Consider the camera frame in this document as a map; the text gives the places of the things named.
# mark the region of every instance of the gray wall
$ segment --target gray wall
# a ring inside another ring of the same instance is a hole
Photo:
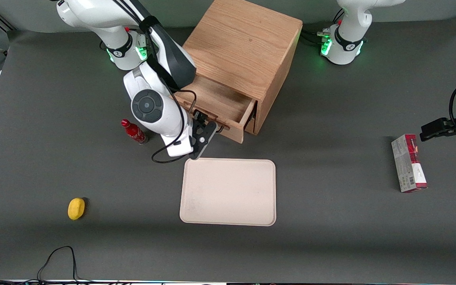
[[[305,23],[331,20],[339,6],[335,0],[250,0],[299,18]],[[141,0],[166,27],[193,27],[212,0]],[[0,0],[0,14],[18,29],[40,32],[72,31],[48,0]],[[374,21],[423,21],[456,17],[456,0],[407,0],[401,5],[373,9]]]

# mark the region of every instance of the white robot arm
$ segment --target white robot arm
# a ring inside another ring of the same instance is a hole
[[[321,54],[337,65],[347,65],[360,54],[362,38],[372,24],[369,11],[376,7],[390,7],[405,0],[337,0],[344,9],[342,24],[333,24],[323,30],[328,39],[322,46]]]
[[[203,114],[193,121],[175,97],[170,98],[193,82],[196,67],[159,21],[138,0],[60,0],[57,10],[68,25],[96,33],[116,66],[131,70],[123,81],[132,113],[143,126],[161,135],[165,143],[161,150],[166,148],[170,157],[190,154],[198,158],[217,124],[205,124]],[[132,25],[143,34],[125,29]]]

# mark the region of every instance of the cardboard box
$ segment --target cardboard box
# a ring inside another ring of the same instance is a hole
[[[391,149],[399,176],[400,191],[412,193],[427,188],[422,165],[418,160],[416,135],[403,135],[391,143]]]

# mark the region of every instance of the open drawer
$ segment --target open drawer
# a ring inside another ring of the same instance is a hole
[[[221,135],[242,144],[244,128],[252,118],[255,108],[254,99],[198,75],[195,81],[183,90],[192,90],[197,94],[194,109],[222,125],[224,128]],[[175,96],[180,105],[186,110],[190,109],[194,100],[191,93],[177,92]]]

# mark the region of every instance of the green led light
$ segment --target green led light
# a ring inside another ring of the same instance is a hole
[[[144,47],[135,47],[135,50],[141,60],[147,60],[147,49]]]
[[[362,50],[362,45],[363,45],[363,40],[362,40],[362,42],[360,43],[360,47],[358,48],[358,51],[356,52],[356,55],[359,55],[359,54],[360,54],[360,51]]]
[[[106,52],[108,53],[108,56],[110,57],[110,61],[111,61],[111,62],[114,62],[114,59],[112,58],[112,54],[110,54],[110,52],[108,51],[108,49],[106,50]]]
[[[321,53],[323,55],[327,55],[328,52],[330,51],[330,47],[332,46],[332,40],[328,39],[326,42],[323,43],[321,47]]]

